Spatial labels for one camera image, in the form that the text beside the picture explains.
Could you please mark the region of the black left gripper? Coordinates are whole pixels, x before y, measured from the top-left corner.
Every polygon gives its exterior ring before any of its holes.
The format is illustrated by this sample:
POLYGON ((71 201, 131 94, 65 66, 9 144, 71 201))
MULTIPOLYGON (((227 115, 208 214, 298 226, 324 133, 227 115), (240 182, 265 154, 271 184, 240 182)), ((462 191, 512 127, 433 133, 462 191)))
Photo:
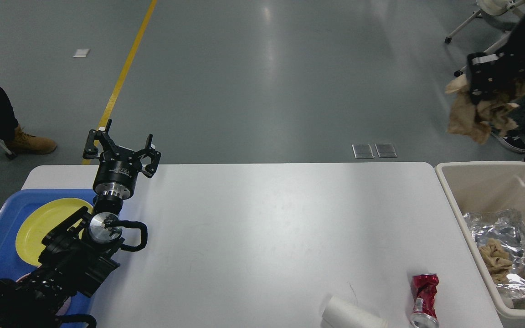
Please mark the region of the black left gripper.
POLYGON ((98 170, 93 183, 93 190, 98 196, 115 196, 122 200, 134 195, 139 174, 152 178, 158 170, 162 154, 156 151, 150 133, 143 149, 128 156, 125 148, 119 147, 109 135, 112 120, 98 129, 91 129, 87 135, 83 150, 84 160, 97 159, 98 170), (142 160, 149 158, 148 164, 142 160))

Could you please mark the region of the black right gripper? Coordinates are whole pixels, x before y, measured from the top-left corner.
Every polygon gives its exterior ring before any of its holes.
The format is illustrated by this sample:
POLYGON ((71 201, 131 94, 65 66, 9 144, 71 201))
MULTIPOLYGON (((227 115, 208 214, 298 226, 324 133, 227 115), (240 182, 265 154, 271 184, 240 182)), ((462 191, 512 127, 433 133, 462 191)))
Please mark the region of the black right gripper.
POLYGON ((476 52, 467 56, 469 99, 474 105, 500 96, 513 100, 516 96, 515 77, 525 80, 525 14, 510 34, 504 52, 476 52))

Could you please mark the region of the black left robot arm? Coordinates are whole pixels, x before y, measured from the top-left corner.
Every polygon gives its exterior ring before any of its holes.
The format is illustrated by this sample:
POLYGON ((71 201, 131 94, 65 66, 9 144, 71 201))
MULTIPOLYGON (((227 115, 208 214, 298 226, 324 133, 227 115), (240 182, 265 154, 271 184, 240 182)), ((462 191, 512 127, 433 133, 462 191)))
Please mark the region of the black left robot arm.
POLYGON ((139 151, 118 146, 110 137, 111 120, 91 129, 84 159, 99 161, 94 178, 93 208, 81 207, 42 239, 40 265, 17 281, 0 279, 0 328, 60 328, 67 323, 97 325, 93 315, 61 315, 70 297, 92 297, 119 268, 117 251, 138 252, 148 243, 146 224, 119 218, 125 200, 134 195, 139 174, 151 178, 162 154, 150 133, 139 151))

